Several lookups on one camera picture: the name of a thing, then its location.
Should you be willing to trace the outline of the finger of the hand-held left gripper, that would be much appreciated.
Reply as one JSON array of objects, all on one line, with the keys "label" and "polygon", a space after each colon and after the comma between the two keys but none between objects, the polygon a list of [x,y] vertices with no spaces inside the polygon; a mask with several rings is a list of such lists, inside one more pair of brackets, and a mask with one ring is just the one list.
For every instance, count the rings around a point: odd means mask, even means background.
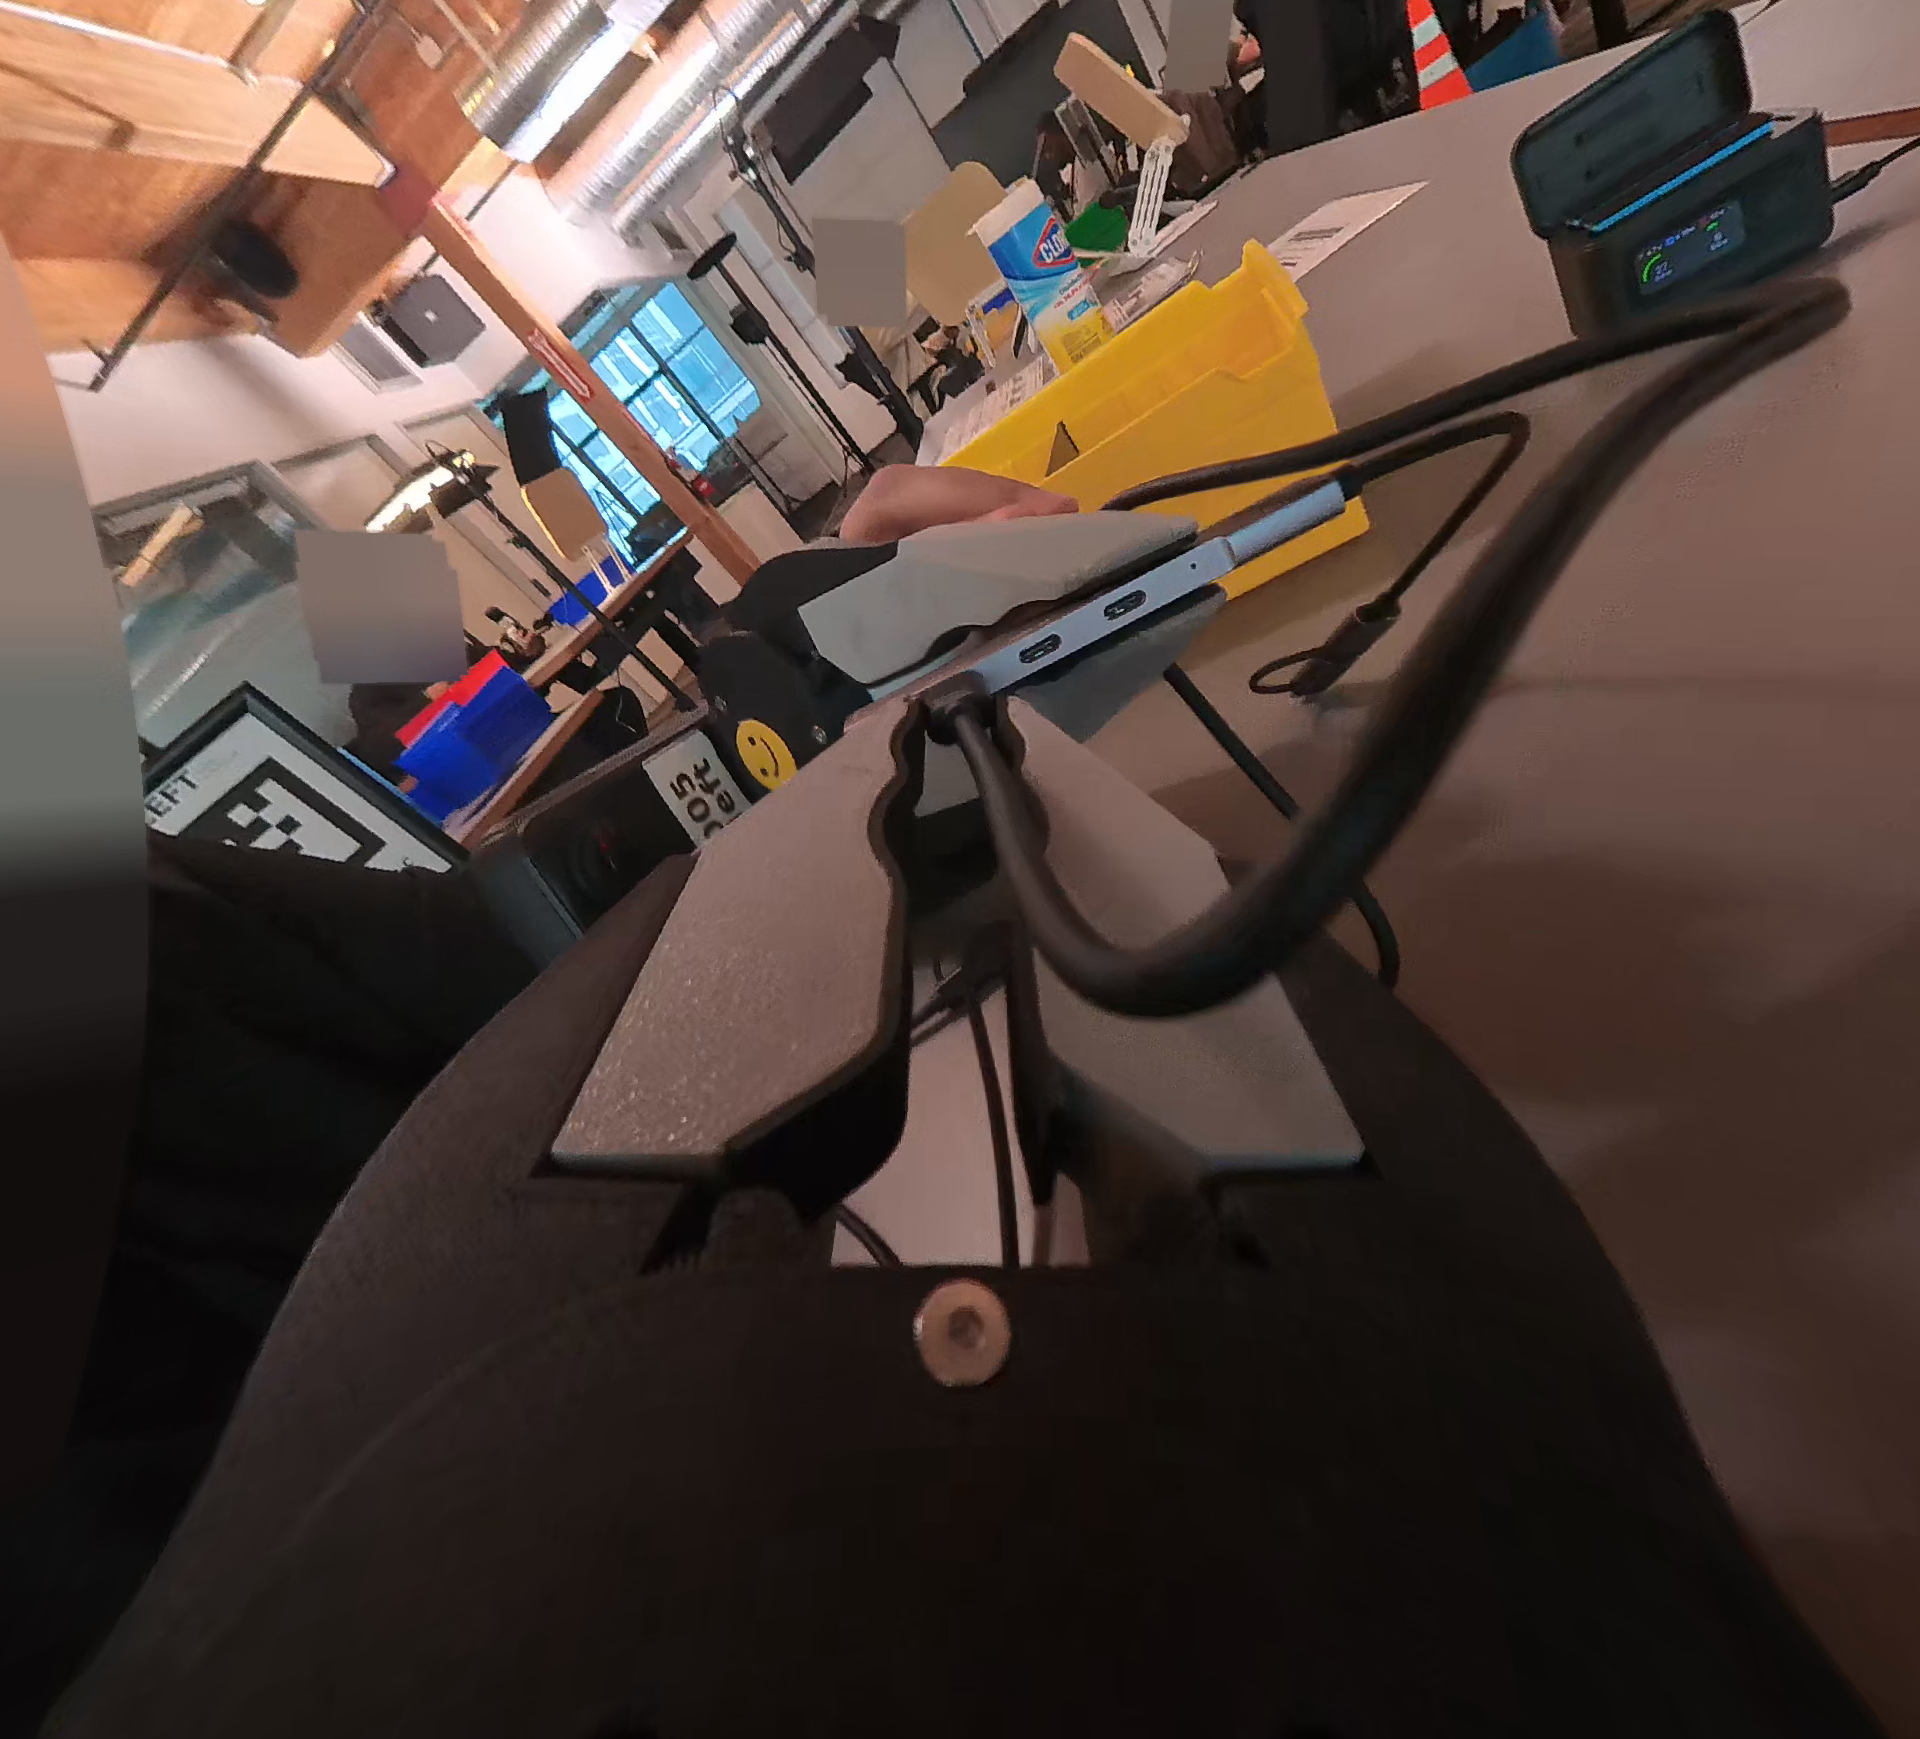
[{"label": "finger of the hand-held left gripper", "polygon": [[1112,586],[1194,536],[1193,520],[1168,516],[939,528],[899,542],[891,558],[806,600],[796,622],[818,658],[873,694],[931,658],[983,644],[1008,622]]},{"label": "finger of the hand-held left gripper", "polygon": [[1077,744],[1097,738],[1150,692],[1230,604],[1221,586],[1197,592],[1020,684],[1020,702]]}]

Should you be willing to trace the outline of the orange traffic cone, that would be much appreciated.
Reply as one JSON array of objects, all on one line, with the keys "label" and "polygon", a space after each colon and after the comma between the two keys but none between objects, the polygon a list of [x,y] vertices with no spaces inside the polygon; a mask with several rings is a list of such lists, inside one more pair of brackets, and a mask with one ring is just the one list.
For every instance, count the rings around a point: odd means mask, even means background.
[{"label": "orange traffic cone", "polygon": [[1423,114],[1477,94],[1431,0],[1404,0],[1416,106]]}]

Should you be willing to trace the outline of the blue storage bins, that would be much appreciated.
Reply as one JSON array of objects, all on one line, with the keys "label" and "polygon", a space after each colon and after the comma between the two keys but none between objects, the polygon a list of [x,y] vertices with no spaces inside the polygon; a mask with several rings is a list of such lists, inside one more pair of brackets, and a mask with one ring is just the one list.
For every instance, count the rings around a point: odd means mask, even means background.
[{"label": "blue storage bins", "polygon": [[489,650],[397,732],[403,790],[445,826],[495,794],[557,720],[545,692]]}]

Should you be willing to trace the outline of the yellow plastic bin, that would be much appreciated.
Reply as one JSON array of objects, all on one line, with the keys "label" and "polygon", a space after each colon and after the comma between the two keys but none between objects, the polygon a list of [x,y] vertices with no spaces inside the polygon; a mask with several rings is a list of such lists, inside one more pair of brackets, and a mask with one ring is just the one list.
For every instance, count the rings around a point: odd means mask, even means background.
[{"label": "yellow plastic bin", "polygon": [[1261,242],[1219,284],[1189,282],[1087,362],[941,460],[1039,486],[1081,512],[1230,460],[1331,438],[1332,400],[1294,278]]}]

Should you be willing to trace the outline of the person's left hand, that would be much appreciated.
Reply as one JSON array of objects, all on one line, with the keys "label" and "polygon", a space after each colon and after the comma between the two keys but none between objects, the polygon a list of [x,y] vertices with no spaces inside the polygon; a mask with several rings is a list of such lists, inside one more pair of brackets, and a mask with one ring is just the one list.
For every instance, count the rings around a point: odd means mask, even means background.
[{"label": "person's left hand", "polygon": [[954,466],[881,468],[837,528],[848,546],[894,546],[948,526],[1077,516],[1081,506],[1034,484]]}]

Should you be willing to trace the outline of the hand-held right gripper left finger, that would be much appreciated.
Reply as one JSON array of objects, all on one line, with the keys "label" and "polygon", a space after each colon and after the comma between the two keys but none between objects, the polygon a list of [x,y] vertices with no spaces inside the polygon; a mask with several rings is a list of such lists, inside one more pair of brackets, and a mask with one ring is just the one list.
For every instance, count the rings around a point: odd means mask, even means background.
[{"label": "hand-held right gripper left finger", "polygon": [[711,842],[550,1147],[585,1175],[862,1185],[906,1123],[908,700]]}]

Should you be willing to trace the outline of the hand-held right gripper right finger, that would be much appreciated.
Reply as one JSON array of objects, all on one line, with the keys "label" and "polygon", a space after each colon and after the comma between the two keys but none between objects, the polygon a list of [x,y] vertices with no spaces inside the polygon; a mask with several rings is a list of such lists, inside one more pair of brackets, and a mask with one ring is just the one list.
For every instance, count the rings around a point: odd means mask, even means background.
[{"label": "hand-held right gripper right finger", "polygon": [[[1212,846],[1046,720],[996,732],[1040,854],[1094,936],[1140,950],[1229,890]],[[1045,964],[1020,920],[1011,1043],[1020,1143],[1093,1207],[1146,1207],[1248,1175],[1356,1165],[1362,1137],[1287,991],[1212,1011],[1110,1013]]]}]

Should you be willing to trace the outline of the white wipes canister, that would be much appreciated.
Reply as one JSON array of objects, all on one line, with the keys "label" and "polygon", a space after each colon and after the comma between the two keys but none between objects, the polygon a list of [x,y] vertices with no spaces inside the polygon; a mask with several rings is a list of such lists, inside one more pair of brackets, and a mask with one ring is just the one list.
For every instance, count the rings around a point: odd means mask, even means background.
[{"label": "white wipes canister", "polygon": [[1045,190],[1017,180],[970,226],[1059,374],[1094,358],[1116,328]]}]

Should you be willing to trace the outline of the grey usb hub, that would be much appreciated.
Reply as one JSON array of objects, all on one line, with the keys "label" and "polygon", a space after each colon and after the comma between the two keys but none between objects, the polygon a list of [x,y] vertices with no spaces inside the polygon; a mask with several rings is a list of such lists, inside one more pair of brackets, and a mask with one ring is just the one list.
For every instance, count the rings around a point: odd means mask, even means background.
[{"label": "grey usb hub", "polygon": [[927,696],[954,678],[974,680],[988,696],[1029,688],[1097,650],[1115,648],[1153,618],[1187,612],[1230,574],[1337,522],[1359,492],[1342,470],[1287,486],[1167,556],[1131,568],[1112,586],[1079,592],[1039,618],[1008,622],[979,646],[952,648],[896,674],[879,684],[873,698]]}]

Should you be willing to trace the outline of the blue and black device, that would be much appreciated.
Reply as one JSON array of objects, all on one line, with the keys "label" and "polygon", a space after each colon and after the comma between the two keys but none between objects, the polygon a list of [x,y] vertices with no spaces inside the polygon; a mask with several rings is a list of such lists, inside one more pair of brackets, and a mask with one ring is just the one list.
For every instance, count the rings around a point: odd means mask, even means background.
[{"label": "blue and black device", "polygon": [[1834,232],[1824,120],[1756,108],[1725,10],[1533,122],[1509,164],[1576,338],[1759,286]]}]

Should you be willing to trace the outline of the black and white marker board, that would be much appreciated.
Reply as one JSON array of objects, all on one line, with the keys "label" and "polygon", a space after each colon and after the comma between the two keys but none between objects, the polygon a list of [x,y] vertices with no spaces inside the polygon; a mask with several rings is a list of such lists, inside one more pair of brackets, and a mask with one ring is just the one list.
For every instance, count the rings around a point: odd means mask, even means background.
[{"label": "black and white marker board", "polygon": [[357,758],[252,686],[142,762],[148,830],[364,872],[448,874],[467,850]]}]

